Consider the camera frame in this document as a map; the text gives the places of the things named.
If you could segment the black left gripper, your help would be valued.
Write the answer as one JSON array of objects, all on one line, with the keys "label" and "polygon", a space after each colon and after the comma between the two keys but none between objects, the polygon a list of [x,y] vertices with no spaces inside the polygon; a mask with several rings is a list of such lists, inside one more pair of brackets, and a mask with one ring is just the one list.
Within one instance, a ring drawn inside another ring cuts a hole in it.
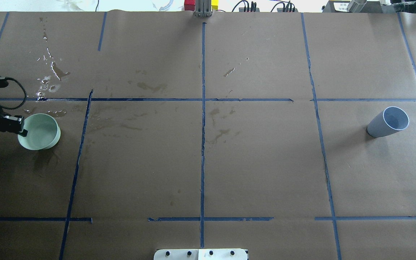
[{"label": "black left gripper", "polygon": [[0,132],[18,133],[25,138],[28,130],[24,129],[24,117],[0,112]]}]

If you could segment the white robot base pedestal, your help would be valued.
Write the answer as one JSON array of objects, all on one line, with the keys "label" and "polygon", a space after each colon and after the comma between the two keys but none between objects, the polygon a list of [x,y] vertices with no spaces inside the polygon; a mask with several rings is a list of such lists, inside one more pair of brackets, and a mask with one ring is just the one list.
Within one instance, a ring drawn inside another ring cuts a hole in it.
[{"label": "white robot base pedestal", "polygon": [[157,250],[154,260],[248,260],[248,250],[242,248],[200,248]]}]

